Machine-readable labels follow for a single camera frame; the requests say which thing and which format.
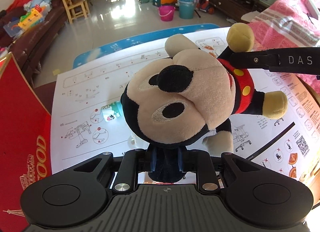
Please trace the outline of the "white instruction sheet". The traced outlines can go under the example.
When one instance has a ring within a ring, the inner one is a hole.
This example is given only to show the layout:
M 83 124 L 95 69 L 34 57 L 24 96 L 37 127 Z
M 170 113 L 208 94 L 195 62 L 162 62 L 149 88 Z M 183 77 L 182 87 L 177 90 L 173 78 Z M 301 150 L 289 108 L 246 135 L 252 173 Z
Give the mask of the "white instruction sheet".
M 214 56 L 185 35 L 170 36 L 158 59 L 134 48 L 57 79 L 51 164 L 57 173 L 103 151 L 153 153 L 149 177 L 185 175 L 178 151 L 224 152 L 309 184 L 319 171 L 319 105 L 297 69 L 312 69 L 319 48 L 254 52 L 254 34 L 233 24 Z

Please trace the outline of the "teal plastic bucket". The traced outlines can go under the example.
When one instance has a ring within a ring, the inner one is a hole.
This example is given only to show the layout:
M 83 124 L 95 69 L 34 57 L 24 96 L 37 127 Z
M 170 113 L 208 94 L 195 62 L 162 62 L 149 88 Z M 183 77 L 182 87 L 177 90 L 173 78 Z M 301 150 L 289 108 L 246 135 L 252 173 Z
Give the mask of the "teal plastic bucket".
M 196 0 L 178 0 L 179 17 L 184 20 L 191 20 L 194 17 Z

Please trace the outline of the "pink checkered cloth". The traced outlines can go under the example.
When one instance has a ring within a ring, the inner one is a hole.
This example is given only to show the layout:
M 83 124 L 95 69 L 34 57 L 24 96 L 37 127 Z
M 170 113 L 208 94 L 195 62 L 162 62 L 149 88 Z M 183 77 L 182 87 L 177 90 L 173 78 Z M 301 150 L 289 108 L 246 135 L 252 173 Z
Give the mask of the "pink checkered cloth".
M 319 19 L 311 15 L 308 1 L 319 8 L 319 0 L 277 0 L 255 16 L 249 23 L 253 49 L 319 47 Z

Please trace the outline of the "small wooden chair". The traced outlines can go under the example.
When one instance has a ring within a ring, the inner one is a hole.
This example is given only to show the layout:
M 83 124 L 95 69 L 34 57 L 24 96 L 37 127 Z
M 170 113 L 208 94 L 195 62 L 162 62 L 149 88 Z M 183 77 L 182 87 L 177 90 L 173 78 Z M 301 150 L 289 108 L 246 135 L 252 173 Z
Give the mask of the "small wooden chair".
M 87 0 L 62 0 L 70 24 L 79 17 L 88 18 L 90 14 Z

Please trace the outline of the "Mickey Mouse plush toy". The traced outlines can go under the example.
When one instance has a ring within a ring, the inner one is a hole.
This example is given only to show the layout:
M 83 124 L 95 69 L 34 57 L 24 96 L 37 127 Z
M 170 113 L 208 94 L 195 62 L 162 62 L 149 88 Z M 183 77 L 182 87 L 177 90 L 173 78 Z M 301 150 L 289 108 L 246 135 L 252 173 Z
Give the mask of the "Mickey Mouse plush toy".
M 254 34 L 249 25 L 236 23 L 226 40 L 233 52 L 249 52 Z M 198 140 L 212 156 L 233 151 L 231 115 L 276 120 L 286 114 L 282 91 L 256 90 L 247 69 L 201 50 L 184 35 L 169 37 L 165 51 L 167 58 L 140 69 L 120 99 L 127 125 L 153 153 L 152 180 L 179 181 L 178 151 Z

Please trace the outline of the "small teal bottle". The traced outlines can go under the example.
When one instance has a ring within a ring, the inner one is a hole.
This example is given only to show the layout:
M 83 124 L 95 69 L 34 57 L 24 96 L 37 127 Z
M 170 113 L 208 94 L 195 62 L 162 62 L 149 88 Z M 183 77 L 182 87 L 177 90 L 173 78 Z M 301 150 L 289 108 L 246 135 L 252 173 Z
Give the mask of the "small teal bottle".
M 104 120 L 107 122 L 123 116 L 123 108 L 119 101 L 115 101 L 105 106 L 102 106 L 100 111 L 104 117 Z

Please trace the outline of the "dark red leather sofa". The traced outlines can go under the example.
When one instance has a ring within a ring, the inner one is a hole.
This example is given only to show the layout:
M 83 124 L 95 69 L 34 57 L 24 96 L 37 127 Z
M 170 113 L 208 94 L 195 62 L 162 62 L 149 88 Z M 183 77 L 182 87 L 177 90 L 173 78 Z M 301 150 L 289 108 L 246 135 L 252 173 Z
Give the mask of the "dark red leather sofa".
M 1 47 L 9 48 L 25 79 L 33 84 L 33 78 L 40 73 L 44 55 L 49 49 L 56 34 L 67 21 L 67 14 L 62 0 L 52 0 L 52 9 L 44 21 L 31 27 L 19 38 L 10 37 L 4 26 L 13 19 L 26 14 L 23 7 L 17 7 L 1 16 Z

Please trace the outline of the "red food gift box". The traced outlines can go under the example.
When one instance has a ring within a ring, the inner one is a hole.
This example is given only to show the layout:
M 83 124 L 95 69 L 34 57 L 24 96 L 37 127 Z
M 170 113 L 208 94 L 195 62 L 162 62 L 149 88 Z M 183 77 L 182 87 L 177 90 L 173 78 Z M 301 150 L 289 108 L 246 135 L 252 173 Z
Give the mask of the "red food gift box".
M 1 231 L 27 226 L 21 194 L 52 173 L 50 123 L 50 113 L 7 54 L 1 59 Z

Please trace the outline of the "pink plastic bucket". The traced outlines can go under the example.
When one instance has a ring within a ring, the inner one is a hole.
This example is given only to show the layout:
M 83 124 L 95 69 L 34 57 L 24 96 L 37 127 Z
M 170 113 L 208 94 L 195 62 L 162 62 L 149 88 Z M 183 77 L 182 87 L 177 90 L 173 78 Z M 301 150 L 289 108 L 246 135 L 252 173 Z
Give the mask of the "pink plastic bucket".
M 158 14 L 161 21 L 169 22 L 174 18 L 175 7 L 172 5 L 163 5 L 158 8 Z

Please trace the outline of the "blue table mat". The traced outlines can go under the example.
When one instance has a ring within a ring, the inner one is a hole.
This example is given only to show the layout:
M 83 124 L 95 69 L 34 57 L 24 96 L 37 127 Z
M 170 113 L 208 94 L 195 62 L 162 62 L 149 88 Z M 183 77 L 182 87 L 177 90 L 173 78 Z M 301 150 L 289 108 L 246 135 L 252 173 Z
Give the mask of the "blue table mat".
M 184 25 L 181 27 L 157 30 L 157 31 L 153 31 L 145 34 L 127 37 L 122 40 L 104 44 L 103 46 L 94 48 L 90 51 L 86 51 L 85 53 L 78 55 L 73 62 L 73 69 L 79 66 L 82 66 L 92 60 L 115 53 L 117 51 L 129 48 L 129 47 L 137 46 L 139 44 L 159 40 L 162 38 L 168 38 L 174 34 L 187 34 L 187 33 L 193 33 L 197 31 L 217 29 L 217 28 L 219 28 L 219 26 L 216 24 L 204 23 L 204 24 Z

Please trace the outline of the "yellow toy building set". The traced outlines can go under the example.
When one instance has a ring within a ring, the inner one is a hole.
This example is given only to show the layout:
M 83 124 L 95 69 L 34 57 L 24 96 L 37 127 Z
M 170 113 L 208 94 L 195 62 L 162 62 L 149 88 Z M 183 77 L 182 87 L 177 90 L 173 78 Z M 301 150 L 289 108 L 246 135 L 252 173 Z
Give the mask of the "yellow toy building set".
M 45 7 L 40 7 L 36 5 L 34 8 L 31 9 L 26 15 L 21 16 L 18 22 L 18 26 L 26 31 L 27 29 L 33 27 L 44 21 L 45 19 Z

